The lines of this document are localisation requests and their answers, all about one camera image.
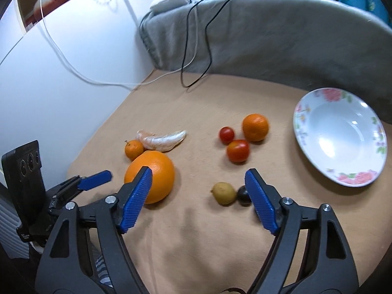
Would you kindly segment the small cherry tomato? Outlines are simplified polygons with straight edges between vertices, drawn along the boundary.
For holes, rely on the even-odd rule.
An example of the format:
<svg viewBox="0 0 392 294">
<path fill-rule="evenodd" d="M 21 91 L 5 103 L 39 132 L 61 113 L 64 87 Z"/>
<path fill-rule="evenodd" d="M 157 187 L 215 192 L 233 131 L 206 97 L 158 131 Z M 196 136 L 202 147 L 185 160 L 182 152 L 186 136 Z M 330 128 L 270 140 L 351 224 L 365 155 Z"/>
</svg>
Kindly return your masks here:
<svg viewBox="0 0 392 294">
<path fill-rule="evenodd" d="M 228 145 L 235 139 L 235 132 L 231 127 L 222 127 L 219 130 L 219 138 L 222 144 Z"/>
</svg>

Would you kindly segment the dark grape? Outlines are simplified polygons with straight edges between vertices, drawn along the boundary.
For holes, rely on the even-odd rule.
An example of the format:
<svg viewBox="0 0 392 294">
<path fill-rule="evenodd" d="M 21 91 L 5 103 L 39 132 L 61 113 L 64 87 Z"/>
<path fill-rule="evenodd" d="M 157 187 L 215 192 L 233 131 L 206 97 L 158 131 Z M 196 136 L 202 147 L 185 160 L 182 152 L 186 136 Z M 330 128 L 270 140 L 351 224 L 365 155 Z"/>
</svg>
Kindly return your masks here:
<svg viewBox="0 0 392 294">
<path fill-rule="evenodd" d="M 236 193 L 236 199 L 241 206 L 250 206 L 252 204 L 252 200 L 248 194 L 246 186 L 241 186 Z"/>
</svg>

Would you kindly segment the larger red tomato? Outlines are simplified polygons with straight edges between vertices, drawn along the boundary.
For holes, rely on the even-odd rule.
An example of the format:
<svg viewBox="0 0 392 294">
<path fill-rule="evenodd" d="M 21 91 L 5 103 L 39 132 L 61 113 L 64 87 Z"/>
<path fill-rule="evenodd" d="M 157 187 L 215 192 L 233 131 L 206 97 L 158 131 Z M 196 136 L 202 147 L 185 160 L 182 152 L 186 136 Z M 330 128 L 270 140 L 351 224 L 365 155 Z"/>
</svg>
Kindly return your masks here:
<svg viewBox="0 0 392 294">
<path fill-rule="evenodd" d="M 226 154 L 232 163 L 244 163 L 250 155 L 250 146 L 244 139 L 236 139 L 228 144 Z"/>
</svg>

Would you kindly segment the small mandarin with stem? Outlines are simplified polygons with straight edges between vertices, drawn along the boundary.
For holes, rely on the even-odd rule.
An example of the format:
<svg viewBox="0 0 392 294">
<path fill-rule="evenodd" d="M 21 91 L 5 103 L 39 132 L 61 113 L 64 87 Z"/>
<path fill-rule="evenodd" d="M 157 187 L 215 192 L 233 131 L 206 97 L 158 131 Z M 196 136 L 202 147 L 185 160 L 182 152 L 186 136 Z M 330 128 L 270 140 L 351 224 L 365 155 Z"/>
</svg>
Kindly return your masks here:
<svg viewBox="0 0 392 294">
<path fill-rule="evenodd" d="M 133 161 L 138 158 L 144 152 L 144 146 L 142 143 L 136 139 L 131 141 L 126 141 L 126 145 L 124 147 L 124 153 L 126 157 Z"/>
</svg>

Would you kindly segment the white floral plate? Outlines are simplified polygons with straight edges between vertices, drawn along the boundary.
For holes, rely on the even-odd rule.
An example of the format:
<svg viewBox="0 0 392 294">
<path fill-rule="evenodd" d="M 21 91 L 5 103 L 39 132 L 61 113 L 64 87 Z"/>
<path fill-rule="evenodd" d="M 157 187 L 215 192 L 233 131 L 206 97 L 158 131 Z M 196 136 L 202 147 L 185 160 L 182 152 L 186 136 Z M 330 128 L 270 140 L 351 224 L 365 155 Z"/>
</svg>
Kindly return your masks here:
<svg viewBox="0 0 392 294">
<path fill-rule="evenodd" d="M 293 114 L 294 136 L 308 161 L 331 181 L 359 188 L 373 183 L 387 160 L 387 135 L 375 111 L 339 88 L 304 95 Z"/>
</svg>

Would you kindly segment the yellow-green small fruit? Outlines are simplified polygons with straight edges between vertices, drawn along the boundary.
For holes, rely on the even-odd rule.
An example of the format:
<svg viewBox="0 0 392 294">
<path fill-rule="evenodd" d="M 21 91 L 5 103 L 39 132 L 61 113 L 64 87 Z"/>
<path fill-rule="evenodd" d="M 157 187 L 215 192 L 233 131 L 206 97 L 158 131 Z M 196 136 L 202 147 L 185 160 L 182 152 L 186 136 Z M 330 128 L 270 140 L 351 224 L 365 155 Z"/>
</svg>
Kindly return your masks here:
<svg viewBox="0 0 392 294">
<path fill-rule="evenodd" d="M 218 182 L 214 184 L 211 193 L 215 200 L 222 206 L 227 206 L 236 201 L 236 190 L 226 182 Z"/>
</svg>

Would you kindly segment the mandarin orange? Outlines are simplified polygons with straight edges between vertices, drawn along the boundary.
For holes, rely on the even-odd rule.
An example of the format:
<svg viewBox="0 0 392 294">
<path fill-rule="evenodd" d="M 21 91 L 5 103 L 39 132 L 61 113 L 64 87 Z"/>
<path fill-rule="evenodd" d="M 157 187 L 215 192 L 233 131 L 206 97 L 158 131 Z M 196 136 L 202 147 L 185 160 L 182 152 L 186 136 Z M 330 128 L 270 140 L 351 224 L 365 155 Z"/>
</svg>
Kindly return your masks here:
<svg viewBox="0 0 392 294">
<path fill-rule="evenodd" d="M 269 133 L 269 121 L 264 115 L 252 113 L 243 119 L 242 131 L 247 141 L 263 141 Z"/>
</svg>

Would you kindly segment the peeled pomelo segment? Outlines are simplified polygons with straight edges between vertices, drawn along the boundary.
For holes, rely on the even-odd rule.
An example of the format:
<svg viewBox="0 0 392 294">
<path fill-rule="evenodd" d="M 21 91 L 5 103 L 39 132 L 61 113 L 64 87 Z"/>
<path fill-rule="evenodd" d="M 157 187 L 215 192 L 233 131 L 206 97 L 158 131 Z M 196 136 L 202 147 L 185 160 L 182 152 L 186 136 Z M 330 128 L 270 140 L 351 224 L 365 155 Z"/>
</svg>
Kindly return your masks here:
<svg viewBox="0 0 392 294">
<path fill-rule="evenodd" d="M 136 134 L 136 139 L 144 146 L 146 150 L 168 152 L 178 146 L 187 136 L 187 132 L 175 131 L 171 134 L 156 135 L 144 130 Z"/>
</svg>

